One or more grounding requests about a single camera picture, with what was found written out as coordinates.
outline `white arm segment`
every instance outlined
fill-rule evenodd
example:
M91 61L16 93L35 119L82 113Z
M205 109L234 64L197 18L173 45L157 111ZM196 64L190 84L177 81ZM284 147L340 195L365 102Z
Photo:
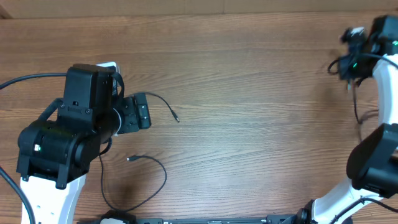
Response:
M376 200L381 200L378 194L370 192L368 190L356 190L351 185L351 180L346 177L340 182L333 190L322 198L318 198L312 205L312 220L318 222L318 224L329 224L341 211L346 207L359 200L361 197L369 197ZM365 207L371 202L365 202L359 204L351 209L349 212L344 214L336 224L342 223L348 217L352 216L359 209Z
M398 54L384 57L398 64ZM379 90L379 125L398 123L398 69L379 60L373 69L373 78Z
M385 57L398 64L398 54ZM382 123L398 123L398 69L385 60L379 60L373 69L373 78L377 82L379 92L379 125ZM374 192L354 189L351 180L346 177L333 190L314 201L312 219L317 221L318 224L329 224L336 215L361 197L382 199ZM342 223L369 203L371 202L358 204L343 215L336 224Z
M116 72L120 73L119 65L117 65L116 62L105 62L105 63L96 64L96 65L97 66L101 66L101 67L105 67L105 68L107 68L107 67L115 67L116 68Z
M55 181L39 177L21 178L21 189L32 205L35 224L72 224L73 215L86 175L67 184L66 189L55 188ZM22 224L29 224L29 216L22 204Z

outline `black plastic housing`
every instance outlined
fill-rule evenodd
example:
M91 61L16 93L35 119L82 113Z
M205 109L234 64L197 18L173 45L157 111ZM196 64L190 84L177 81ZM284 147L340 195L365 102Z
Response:
M148 129L152 125L145 93L137 93L124 98L118 111L122 116L122 125L118 134Z
M113 109L113 74L95 65L69 68L63 99L55 100L19 136L17 172L24 180L35 175L64 189L89 171L100 144L121 122ZM47 121L56 108L57 120Z
M389 198L398 193L398 124L382 124L356 146L347 162L347 176L355 189Z
M341 80L372 77L373 68L379 59L360 57L362 53L383 56L398 53L398 17L375 18L369 37L366 33L349 28L341 37L348 44L348 55L339 58L338 73Z

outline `black cable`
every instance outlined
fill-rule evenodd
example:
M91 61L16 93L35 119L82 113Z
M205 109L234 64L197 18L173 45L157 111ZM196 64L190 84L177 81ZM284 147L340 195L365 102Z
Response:
M109 139L108 145L106 146L106 149L104 149L103 152L104 152L104 153L107 152L107 151L105 151L105 150L107 150L107 149L109 150L109 148L111 147L111 145L112 145L112 140ZM101 158L101 154L100 154L98 157L99 157L99 161L100 161L100 163L101 163L101 193L102 193L102 197L104 198L105 203L106 203L110 208L112 208L113 210L115 210L115 211L117 211L117 212L122 212L122 213L130 212L131 210L134 210L134 209L140 207L140 206L143 205L144 203L148 202L151 198L155 197L155 196L162 190L162 188L164 187L164 185L166 184L166 181L167 181L167 172L166 172L166 168L163 166L163 164L162 164L160 161L158 161L157 159L155 159L155 158L153 158L153 157L151 157L151 156L131 156L131 157L128 157L128 158L127 158L127 161L131 161L131 162L132 162L132 161L135 161L135 160L137 160L137 159L141 159L141 158L152 159L153 161L157 162L157 163L163 168L163 171L164 171L164 182L163 182L162 186L161 186L154 194L152 194L149 198L145 199L143 202L139 203L138 205L136 205L136 206L134 206L134 207L132 207L132 208L129 208L129 209L127 209L127 210L121 210L121 209L115 208L115 207L113 207L113 206L107 201L107 199L106 199L106 197L105 197L105 193L104 193L104 183L103 183L103 179L104 179L104 164L103 164L103 161L102 161L102 158Z
M106 146L106 148L104 150L102 150L102 152L99 153L99 155L101 156L101 155L107 153L111 149L111 146L112 146L112 138L109 138L108 145Z
M392 60L390 60L390 59L388 59L386 57L383 57L383 56L380 56L380 55L376 55L376 54L367 54L367 53L361 53L361 54L359 54L359 56L360 57L378 58L380 60L385 60L386 62L388 62L392 66L394 66L396 69L398 69L398 65L395 62L393 62Z
M379 110L368 110L367 112L365 112L361 119L359 119L362 123L366 120L368 120L369 118L373 118L375 116L379 115Z
M62 98L56 98L39 116L39 120L46 121L50 116L58 109L58 106L62 103Z
M29 216L30 224L36 224L35 214L33 212L32 206L29 203L25 193L18 187L18 185L11 179L10 176L6 173L6 171L0 166L0 174L6 180L6 182L12 187L12 189L18 194L19 198L22 200L22 203L25 205L27 214Z
M329 67L328 67L328 73L329 73L329 74L331 74L331 75L336 75L336 74L338 74L338 70L335 71L335 72L332 72L332 71L331 71L331 68L335 65L335 63L337 63L337 62L339 62L339 61L340 61L340 59L338 58L338 59L336 59L336 60L334 60L334 61L331 62L331 64L330 64Z
M351 209L353 209L355 206L359 205L360 203L365 203L365 201L374 202L374 203L376 203L376 204L382 206L383 208L386 208L386 209L388 209L388 210L390 210L390 211L392 211L392 212L398 213L398 209L392 208L392 207L390 207L390 206L386 205L385 203L382 203L382 202L380 202L380 201L378 201L378 200L375 200L375 199L373 199L373 198L361 198L361 199L355 201L355 202L354 202L353 204L351 204L349 207L345 208L345 209L344 209L343 211L341 211L338 215L336 215L335 218L331 221L330 224L336 223L336 222L339 220L339 218L341 218L344 214L346 214L347 212L349 212Z
M369 118L373 118L373 117L376 117L376 116L379 116L379 113L364 114L364 115L362 116L362 118L360 119L360 121L361 121L362 123L364 123L364 122L365 122L366 120L368 120ZM358 124L357 129L358 129L358 139L359 139L359 142L362 142L362 140L363 140L363 138L362 138L362 124Z
M151 93L151 92L138 92L138 93L143 93L143 94L150 95L150 96L156 96L156 97L158 97L159 99L163 100L163 102L167 105L167 107L169 107L169 110L170 110L170 112L172 113L174 119L175 119L178 123L180 122L180 118L178 118L177 114L174 112L174 110L173 110L172 107L169 105L169 103L168 103L165 99L163 99L163 97L159 96L158 94Z
M363 122L359 120L359 116L358 116L358 106L357 106L357 102L356 102L356 85L355 85L354 80L351 82L351 86L353 89L353 103L354 103L355 119L359 125L362 125Z
M42 78L42 77L64 77L66 76L66 73L41 73L41 74L33 74L33 75L25 75L23 77L18 77L15 78L13 80L9 80L3 84L0 85L0 90L2 90L3 88L16 83L16 82L20 82L20 81L24 81L27 79L31 79L31 78Z

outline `wooden table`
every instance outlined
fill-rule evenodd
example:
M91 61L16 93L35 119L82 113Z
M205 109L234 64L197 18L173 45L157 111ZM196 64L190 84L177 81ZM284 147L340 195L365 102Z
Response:
M263 217L296 213L345 177L358 144L352 96L326 73L346 46L338 36L384 12L319 12L218 16L102 17L0 21L0 82L74 63L116 61L126 92L149 96L152 127L114 138L103 156L105 191L115 206L131 207L164 179L164 189L138 217ZM0 92L0 164L16 173L17 138L56 97L64 78L42 78ZM377 108L374 81L358 90L360 113ZM377 127L377 118L363 127ZM75 220L108 211L100 191L100 162L91 163ZM21 201L0 180L0 223L19 223ZM398 207L398 200L385 201ZM370 205L356 223L397 223Z

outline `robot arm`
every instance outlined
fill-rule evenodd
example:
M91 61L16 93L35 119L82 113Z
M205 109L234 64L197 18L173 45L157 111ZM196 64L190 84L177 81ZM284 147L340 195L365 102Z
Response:
M386 57L398 63L398 54ZM379 60L373 70L373 77L377 81L379 92L379 124L398 123L398 89L394 88L394 86L398 86L398 69L386 61ZM383 199L379 193L355 189L352 180L346 177L333 190L314 201L311 212L312 220L318 224L329 224L345 208L364 197L375 200ZM342 223L369 203L371 202L366 201L358 204L335 223Z
M396 17L377 18L367 42L361 43L364 40L364 34L363 31L358 32L358 29L346 32L344 42L348 42L349 51L352 54L363 49L363 51L370 48L379 49L378 52L372 53L383 55L392 63L398 64L398 44L396 40L391 40L394 34L395 38L398 38L397 23ZM398 160L392 157L398 146L396 125L398 123L398 68L386 60L380 59L375 63L367 58L365 62L355 63L362 66L354 69L350 67L352 63L347 61L351 60L351 57L340 59L342 60L342 65L339 65L341 79L363 78L358 75L367 75L369 68L372 68L370 77L376 80L379 94L380 127L351 153L347 163L348 176L333 190L307 207L310 209L310 219L318 224L343 223L358 210L371 203L362 201L356 204L361 198L382 200L398 192L396 172Z
M398 64L398 54L385 56ZM373 70L379 92L379 125L398 124L398 69L379 60Z
M116 82L122 87L119 93ZM100 144L114 134L150 127L145 94L123 98L123 89L114 62L74 65L67 73L63 99L55 100L21 132L17 172L35 224L72 224L86 173L100 153ZM57 120L47 121L56 109ZM29 223L25 206L22 223Z

